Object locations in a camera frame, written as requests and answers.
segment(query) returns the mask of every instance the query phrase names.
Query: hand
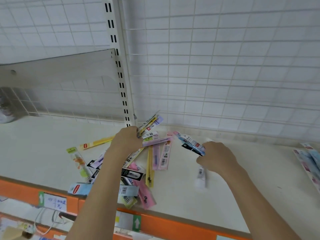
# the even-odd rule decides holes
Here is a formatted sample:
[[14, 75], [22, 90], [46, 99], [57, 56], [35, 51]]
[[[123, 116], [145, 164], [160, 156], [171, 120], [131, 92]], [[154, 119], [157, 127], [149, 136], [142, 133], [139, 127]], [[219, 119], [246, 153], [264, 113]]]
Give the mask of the hand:
[[143, 138], [137, 137], [138, 127], [128, 126], [122, 128], [113, 138], [110, 149], [115, 153], [121, 153], [128, 157], [131, 153], [138, 151], [142, 147]]
[[205, 148], [205, 155], [198, 157], [197, 163], [206, 169], [224, 177], [241, 168], [234, 154], [223, 143], [209, 141], [202, 145]]

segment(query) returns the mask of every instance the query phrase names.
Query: white arrow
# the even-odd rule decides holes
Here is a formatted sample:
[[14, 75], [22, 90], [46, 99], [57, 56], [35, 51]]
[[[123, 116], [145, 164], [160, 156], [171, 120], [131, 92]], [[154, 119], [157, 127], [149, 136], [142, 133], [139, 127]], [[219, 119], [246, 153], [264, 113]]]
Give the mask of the white arrow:
[[134, 223], [136, 223], [136, 229], [138, 229], [138, 228], [139, 228], [139, 224], [140, 224], [140, 222], [139, 222], [138, 218], [135, 220], [135, 222], [134, 222]]
[[40, 198], [40, 204], [43, 204], [43, 195], [40, 194], [40, 195], [39, 195], [39, 198]]

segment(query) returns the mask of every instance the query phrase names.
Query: handwritten price tag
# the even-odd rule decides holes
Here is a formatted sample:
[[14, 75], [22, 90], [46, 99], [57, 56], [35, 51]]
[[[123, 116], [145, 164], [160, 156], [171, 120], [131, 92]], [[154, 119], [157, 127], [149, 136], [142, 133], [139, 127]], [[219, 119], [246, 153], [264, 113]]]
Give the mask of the handwritten price tag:
[[54, 209], [61, 212], [67, 211], [67, 199], [64, 197], [48, 194], [44, 192], [39, 193], [39, 206]]

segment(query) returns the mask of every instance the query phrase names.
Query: person's left arm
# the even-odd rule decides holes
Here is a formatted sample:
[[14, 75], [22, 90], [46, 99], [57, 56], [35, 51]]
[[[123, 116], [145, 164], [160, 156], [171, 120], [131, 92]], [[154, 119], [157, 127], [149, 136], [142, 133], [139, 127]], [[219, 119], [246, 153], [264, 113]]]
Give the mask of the person's left arm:
[[71, 227], [66, 240], [112, 239], [121, 169], [126, 158], [142, 147], [137, 127], [121, 129], [111, 142], [102, 168], [92, 189]]

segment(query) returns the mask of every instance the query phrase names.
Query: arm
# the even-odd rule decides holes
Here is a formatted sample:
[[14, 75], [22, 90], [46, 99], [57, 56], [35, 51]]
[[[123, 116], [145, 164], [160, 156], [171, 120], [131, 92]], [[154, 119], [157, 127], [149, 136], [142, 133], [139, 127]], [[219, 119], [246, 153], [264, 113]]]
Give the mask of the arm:
[[228, 184], [254, 240], [301, 240], [258, 191], [231, 150], [213, 141], [203, 144], [197, 163], [218, 173]]
[[142, 147], [137, 127], [121, 129], [104, 155], [104, 164], [66, 240], [112, 239], [122, 166]]

